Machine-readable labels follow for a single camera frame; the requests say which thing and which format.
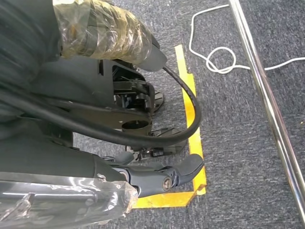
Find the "plastic wrap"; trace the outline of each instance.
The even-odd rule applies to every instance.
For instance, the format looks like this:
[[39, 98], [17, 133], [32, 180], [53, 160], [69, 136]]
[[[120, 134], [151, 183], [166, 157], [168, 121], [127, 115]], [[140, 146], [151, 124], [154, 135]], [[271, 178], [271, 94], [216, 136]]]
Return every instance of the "plastic wrap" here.
[[0, 187], [2, 229], [105, 224], [130, 212], [138, 195], [125, 181], [5, 172]]
[[152, 47], [151, 32], [133, 14], [107, 0], [53, 0], [63, 57], [120, 59], [138, 64]]

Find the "bolt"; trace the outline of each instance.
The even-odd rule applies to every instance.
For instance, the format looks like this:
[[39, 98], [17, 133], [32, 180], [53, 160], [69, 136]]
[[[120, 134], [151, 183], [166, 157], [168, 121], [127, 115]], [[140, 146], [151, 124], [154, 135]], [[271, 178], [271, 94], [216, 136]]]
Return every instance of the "bolt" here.
[[163, 189], [164, 191], [169, 191], [170, 188], [172, 187], [172, 179], [170, 179], [169, 177], [166, 177], [164, 179], [164, 181], [163, 182]]

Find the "gray carpet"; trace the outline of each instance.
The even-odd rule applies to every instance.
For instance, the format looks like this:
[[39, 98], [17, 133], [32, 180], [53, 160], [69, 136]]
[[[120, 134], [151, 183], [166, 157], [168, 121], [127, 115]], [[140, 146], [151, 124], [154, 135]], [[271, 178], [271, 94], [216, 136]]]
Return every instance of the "gray carpet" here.
[[[183, 44], [188, 67], [194, 73], [203, 121], [201, 136], [208, 180], [207, 193], [186, 208], [136, 209], [126, 219], [109, 222], [107, 229], [298, 229], [300, 221], [249, 71], [211, 73], [187, 47], [193, 14], [226, 4], [225, 0], [117, 0], [151, 29], [177, 70], [174, 47]], [[264, 66], [305, 55], [305, 2], [303, 0], [242, 1], [242, 6]], [[218, 46], [233, 49], [237, 64], [246, 64], [229, 8], [198, 16], [194, 49], [208, 55]], [[218, 52], [216, 66], [232, 59]], [[301, 169], [305, 173], [305, 62], [268, 71], [273, 93], [284, 116]], [[145, 73], [166, 96], [154, 126], [185, 128], [181, 89], [163, 72]], [[76, 145], [100, 155], [115, 154], [121, 146], [82, 136]], [[175, 157], [157, 161], [175, 163]], [[191, 185], [182, 187], [188, 190]]]

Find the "chrome bar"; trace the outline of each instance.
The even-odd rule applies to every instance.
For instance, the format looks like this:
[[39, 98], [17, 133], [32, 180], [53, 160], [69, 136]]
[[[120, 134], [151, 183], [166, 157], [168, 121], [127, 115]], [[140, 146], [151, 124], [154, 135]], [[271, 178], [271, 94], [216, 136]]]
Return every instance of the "chrome bar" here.
[[262, 66], [239, 0], [229, 0], [243, 50], [261, 97], [285, 173], [305, 228], [305, 182], [288, 138], [286, 127], [276, 104], [265, 70]]

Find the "floor marking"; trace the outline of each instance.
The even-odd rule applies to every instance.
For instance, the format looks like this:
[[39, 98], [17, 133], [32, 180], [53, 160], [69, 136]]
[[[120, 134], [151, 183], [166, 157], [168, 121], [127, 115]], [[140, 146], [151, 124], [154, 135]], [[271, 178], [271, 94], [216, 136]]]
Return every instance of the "floor marking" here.
[[[182, 45], [175, 47], [177, 57], [179, 76], [189, 86], [193, 93], [196, 95], [195, 82], [194, 75], [188, 73], [186, 68], [185, 54]], [[194, 110], [192, 102], [182, 89], [183, 99], [185, 102], [185, 116], [187, 126], [192, 124], [194, 118]], [[203, 158], [201, 144], [200, 130], [198, 128], [193, 136], [188, 139], [190, 154], [198, 154]], [[173, 208], [185, 207], [197, 195], [206, 194], [206, 177], [206, 169], [203, 168], [197, 176], [193, 180], [194, 191], [191, 192], [175, 192], [158, 194], [150, 197], [139, 198], [133, 208]]]

